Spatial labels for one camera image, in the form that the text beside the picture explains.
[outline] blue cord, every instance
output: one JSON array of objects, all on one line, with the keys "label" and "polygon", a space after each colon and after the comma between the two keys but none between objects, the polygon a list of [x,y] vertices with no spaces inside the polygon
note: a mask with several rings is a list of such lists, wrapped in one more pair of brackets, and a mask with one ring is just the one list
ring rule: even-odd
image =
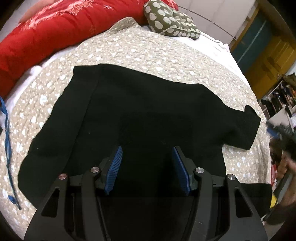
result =
[{"label": "blue cord", "polygon": [[5,107],[5,103],[4,103],[3,99],[1,98],[1,96],[0,96],[0,102],[1,102],[0,111],[3,112],[6,115],[6,118],[5,118],[5,134],[6,134],[6,137],[5,137],[5,153],[6,153],[6,159],[7,159],[6,167],[7,167],[10,186],[11,186],[12,191],[13,191],[13,196],[9,195],[8,199],[13,204],[16,204],[18,209],[21,210],[22,208],[21,208],[20,203],[19,203],[19,201],[17,199],[17,193],[15,191],[15,186],[13,184],[12,175],[11,175],[11,172],[10,172],[11,145],[10,145],[10,139],[9,139],[9,121],[8,121],[8,113],[7,113],[7,110],[6,110],[6,107]]}]

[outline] beige quilted bedspread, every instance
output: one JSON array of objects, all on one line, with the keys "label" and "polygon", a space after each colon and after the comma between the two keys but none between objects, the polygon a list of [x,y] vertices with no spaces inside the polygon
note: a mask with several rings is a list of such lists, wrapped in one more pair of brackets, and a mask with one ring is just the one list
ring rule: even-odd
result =
[{"label": "beige quilted bedspread", "polygon": [[[143,30],[134,19],[125,18],[110,30],[84,41],[77,49],[52,62],[21,95],[10,116],[11,171],[16,188],[20,165],[30,143],[71,80],[73,67],[99,63],[124,66],[169,81],[203,84],[219,96],[224,104],[237,110],[243,111],[245,105],[250,105],[262,120],[256,139],[248,151],[223,147],[226,170],[240,182],[270,182],[269,137],[264,124],[265,117],[250,87],[224,66],[197,50]],[[22,210],[18,210],[7,198],[12,190],[6,169],[4,139],[5,132],[0,136],[0,211],[13,230],[23,238],[36,209],[18,188]]]}]

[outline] white wardrobe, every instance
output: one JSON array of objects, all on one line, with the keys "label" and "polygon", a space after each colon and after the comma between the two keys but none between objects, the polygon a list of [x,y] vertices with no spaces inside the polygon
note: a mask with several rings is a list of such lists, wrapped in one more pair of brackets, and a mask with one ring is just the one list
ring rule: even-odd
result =
[{"label": "white wardrobe", "polygon": [[179,11],[193,18],[199,30],[229,44],[255,0],[175,0]]}]

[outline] red duvet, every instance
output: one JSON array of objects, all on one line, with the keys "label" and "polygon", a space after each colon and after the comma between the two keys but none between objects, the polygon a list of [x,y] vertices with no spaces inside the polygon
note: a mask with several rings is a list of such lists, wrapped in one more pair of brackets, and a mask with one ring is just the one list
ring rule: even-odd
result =
[{"label": "red duvet", "polygon": [[[5,98],[30,67],[68,46],[108,30],[133,17],[147,24],[148,0],[59,0],[17,26],[0,43],[0,95]],[[163,0],[178,10],[172,0]]]}]

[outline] green cushion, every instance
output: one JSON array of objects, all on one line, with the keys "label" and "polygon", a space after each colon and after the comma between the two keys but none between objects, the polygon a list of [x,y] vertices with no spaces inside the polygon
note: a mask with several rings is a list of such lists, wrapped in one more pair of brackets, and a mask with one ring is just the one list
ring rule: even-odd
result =
[{"label": "green cushion", "polygon": [[166,36],[183,36],[198,39],[200,31],[192,19],[160,0],[150,0],[144,5],[144,14],[152,31]]}]

